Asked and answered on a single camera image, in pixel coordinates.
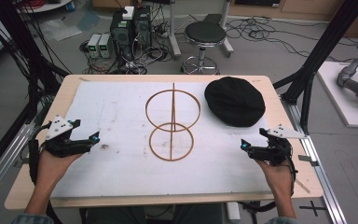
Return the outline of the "black metal frame post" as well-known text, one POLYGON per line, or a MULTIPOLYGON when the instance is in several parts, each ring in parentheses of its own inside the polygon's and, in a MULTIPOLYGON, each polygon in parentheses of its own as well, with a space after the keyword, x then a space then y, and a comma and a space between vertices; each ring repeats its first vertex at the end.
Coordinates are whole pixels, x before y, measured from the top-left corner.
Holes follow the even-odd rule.
POLYGON ((28 81, 30 103, 51 102, 70 73, 47 59, 12 0, 0 0, 0 42, 28 81))
POLYGON ((282 94, 282 99, 289 105, 295 105, 298 97, 303 95, 299 125, 305 134, 309 133, 310 98, 314 77, 357 17, 358 0, 344 0, 303 65, 289 77, 273 84, 275 89, 290 84, 282 94))

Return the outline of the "round white table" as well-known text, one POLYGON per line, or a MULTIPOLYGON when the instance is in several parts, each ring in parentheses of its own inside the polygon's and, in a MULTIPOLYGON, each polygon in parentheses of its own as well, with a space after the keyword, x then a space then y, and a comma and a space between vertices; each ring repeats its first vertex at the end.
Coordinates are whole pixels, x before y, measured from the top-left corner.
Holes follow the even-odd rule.
POLYGON ((39 13, 67 7, 73 0, 19 0, 15 5, 18 12, 39 13))

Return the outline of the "white table mat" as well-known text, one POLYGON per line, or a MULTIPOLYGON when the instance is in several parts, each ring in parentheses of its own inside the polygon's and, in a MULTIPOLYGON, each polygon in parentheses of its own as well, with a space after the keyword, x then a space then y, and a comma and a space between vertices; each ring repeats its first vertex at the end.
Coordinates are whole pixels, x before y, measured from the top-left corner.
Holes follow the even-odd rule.
POLYGON ((251 127, 231 127, 218 119, 204 98, 202 82, 176 82, 200 101, 201 114, 192 128, 193 151, 179 161, 163 161, 148 146, 153 127, 145 103, 171 82, 97 82, 79 84, 66 114, 80 119, 72 139, 99 132, 101 141, 75 161, 53 192, 54 197, 166 196, 263 192, 268 190, 260 168, 241 150, 241 139, 257 147, 267 143, 251 127))

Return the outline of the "black round stool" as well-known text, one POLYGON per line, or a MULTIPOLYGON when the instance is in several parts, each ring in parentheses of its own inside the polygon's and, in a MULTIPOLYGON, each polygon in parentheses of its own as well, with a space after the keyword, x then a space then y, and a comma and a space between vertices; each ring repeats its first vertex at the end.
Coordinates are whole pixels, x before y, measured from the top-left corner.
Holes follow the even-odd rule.
POLYGON ((197 56, 183 61, 181 71, 188 75, 219 75, 217 63, 205 56, 207 48, 220 47, 226 40, 225 30, 218 24, 197 21, 185 28, 185 40, 199 48, 197 56))

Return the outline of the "white floor board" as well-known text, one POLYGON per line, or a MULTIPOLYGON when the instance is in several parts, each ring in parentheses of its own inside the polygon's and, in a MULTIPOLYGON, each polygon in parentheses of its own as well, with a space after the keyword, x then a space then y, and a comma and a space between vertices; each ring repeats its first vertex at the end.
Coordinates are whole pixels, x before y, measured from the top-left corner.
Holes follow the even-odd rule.
POLYGON ((337 84, 338 73, 345 66, 346 63, 325 62, 319 68, 318 77, 344 123, 348 127, 358 128, 358 97, 354 92, 340 88, 337 84))

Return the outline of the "grey bench power supply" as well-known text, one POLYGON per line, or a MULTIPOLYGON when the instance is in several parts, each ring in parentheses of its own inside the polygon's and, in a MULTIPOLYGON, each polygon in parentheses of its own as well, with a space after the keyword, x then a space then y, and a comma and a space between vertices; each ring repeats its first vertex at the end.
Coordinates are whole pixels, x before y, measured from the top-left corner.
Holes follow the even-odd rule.
POLYGON ((89 50, 89 55, 91 58, 98 58, 100 56, 100 51, 99 51, 99 41, 100 41, 101 35, 99 34, 94 34, 91 36, 89 42, 88 42, 88 50, 89 50))
POLYGON ((112 51, 112 43, 110 34, 103 34, 99 40, 99 49, 103 58, 110 58, 112 51))

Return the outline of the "person's left hand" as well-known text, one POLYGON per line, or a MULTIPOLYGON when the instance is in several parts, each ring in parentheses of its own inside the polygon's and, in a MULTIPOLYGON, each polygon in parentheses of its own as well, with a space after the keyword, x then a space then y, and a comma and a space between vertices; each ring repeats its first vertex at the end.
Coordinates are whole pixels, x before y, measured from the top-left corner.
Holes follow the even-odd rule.
POLYGON ((42 188, 54 189, 70 165, 80 157, 81 154, 76 154, 60 158, 44 150, 40 154, 36 185, 42 188))

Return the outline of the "person's right hand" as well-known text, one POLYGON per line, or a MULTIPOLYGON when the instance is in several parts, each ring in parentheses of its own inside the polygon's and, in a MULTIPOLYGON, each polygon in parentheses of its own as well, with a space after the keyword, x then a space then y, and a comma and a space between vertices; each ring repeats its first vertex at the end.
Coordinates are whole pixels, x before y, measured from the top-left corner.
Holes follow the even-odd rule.
POLYGON ((283 161, 279 165, 270 165, 265 161, 257 161, 256 163, 262 169, 274 196, 291 196, 292 173, 288 161, 283 161))

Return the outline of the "black computer tower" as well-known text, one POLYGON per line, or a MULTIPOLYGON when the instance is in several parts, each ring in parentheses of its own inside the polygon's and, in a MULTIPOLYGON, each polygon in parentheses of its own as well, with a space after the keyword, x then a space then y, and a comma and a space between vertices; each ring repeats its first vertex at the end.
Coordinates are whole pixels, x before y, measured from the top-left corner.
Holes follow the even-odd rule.
POLYGON ((144 48, 151 46, 150 6, 137 7, 134 11, 134 26, 138 44, 144 48))
POLYGON ((124 20, 122 12, 115 12, 110 25, 110 33, 113 39, 115 52, 118 57, 124 57, 132 61, 131 46, 134 40, 134 29, 132 20, 124 20))

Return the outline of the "wooden ring hat stand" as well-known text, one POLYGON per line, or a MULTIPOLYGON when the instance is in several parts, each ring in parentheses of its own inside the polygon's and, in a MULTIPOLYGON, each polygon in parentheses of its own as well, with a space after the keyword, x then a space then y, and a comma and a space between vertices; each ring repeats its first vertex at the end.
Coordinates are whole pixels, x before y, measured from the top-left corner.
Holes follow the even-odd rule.
POLYGON ((145 116, 153 129, 148 135, 151 152, 163 161, 179 161, 195 146, 192 128, 200 119, 199 99, 189 91, 169 88, 153 93, 145 103, 145 116))

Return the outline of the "black hat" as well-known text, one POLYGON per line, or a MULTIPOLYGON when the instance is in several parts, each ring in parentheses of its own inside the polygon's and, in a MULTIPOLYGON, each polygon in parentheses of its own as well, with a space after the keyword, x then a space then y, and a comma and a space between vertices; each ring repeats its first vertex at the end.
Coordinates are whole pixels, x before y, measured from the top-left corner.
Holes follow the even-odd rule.
POLYGON ((261 92, 241 78, 212 81, 205 88, 204 97, 210 110, 228 126, 251 127, 266 111, 261 92))

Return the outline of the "grey desk leg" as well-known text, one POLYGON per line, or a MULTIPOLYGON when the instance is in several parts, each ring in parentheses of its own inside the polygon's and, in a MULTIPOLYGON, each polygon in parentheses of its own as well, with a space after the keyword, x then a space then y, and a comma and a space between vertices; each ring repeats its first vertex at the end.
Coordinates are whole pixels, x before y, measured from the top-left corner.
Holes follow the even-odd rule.
MULTIPOLYGON (((223 7, 222 7, 222 12, 221 12, 222 17, 221 17, 221 21, 220 21, 220 26, 225 31, 227 30, 227 17, 228 17, 230 4, 231 4, 231 0, 224 0, 223 7)), ((225 39, 225 41, 223 43, 223 47, 227 52, 227 56, 230 57, 231 54, 234 52, 234 49, 232 48, 232 46, 229 43, 227 38, 225 39)))
POLYGON ((179 48, 177 39, 176 39, 176 35, 175 35, 175 0, 169 0, 170 2, 170 20, 169 20, 169 25, 170 25, 170 30, 169 30, 169 40, 172 46, 172 55, 173 58, 178 61, 181 56, 181 50, 179 48))

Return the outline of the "clear plastic sheet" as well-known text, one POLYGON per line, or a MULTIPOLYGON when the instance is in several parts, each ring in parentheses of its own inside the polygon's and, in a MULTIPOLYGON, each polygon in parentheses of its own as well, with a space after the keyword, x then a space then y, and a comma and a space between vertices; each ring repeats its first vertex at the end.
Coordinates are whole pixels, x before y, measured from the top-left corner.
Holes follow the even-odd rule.
POLYGON ((81 30, 77 26, 68 26, 61 19, 45 21, 40 27, 44 37, 48 40, 61 41, 81 34, 81 30))

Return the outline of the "aluminium rail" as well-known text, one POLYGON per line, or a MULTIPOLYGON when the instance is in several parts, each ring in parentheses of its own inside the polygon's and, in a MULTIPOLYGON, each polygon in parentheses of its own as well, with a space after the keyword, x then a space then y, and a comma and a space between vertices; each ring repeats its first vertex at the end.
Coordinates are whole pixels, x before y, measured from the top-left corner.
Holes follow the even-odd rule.
POLYGON ((314 168, 316 175, 320 181, 322 189, 324 191, 323 201, 333 224, 348 224, 342 209, 337 201, 335 192, 333 191, 331 184, 328 180, 327 174, 324 170, 322 162, 317 153, 316 147, 314 146, 311 137, 306 134, 304 129, 300 126, 300 111, 296 105, 289 105, 286 102, 282 102, 282 106, 285 109, 288 118, 291 120, 294 129, 305 135, 304 138, 300 139, 300 143, 305 150, 306 156, 310 161, 311 166, 314 168))
POLYGON ((3 147, 3 155, 0 157, 0 183, 3 181, 14 161, 19 157, 21 150, 26 146, 37 125, 32 121, 24 123, 20 129, 10 138, 8 145, 3 147))

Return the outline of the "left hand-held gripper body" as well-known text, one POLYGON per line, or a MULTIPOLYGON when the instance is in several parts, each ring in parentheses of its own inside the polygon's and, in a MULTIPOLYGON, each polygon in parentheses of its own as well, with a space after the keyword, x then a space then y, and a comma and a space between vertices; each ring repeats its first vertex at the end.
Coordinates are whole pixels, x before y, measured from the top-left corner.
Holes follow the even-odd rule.
POLYGON ((48 128, 45 150, 60 158, 90 152, 91 147, 74 144, 75 140, 70 139, 72 130, 68 120, 56 116, 48 128))

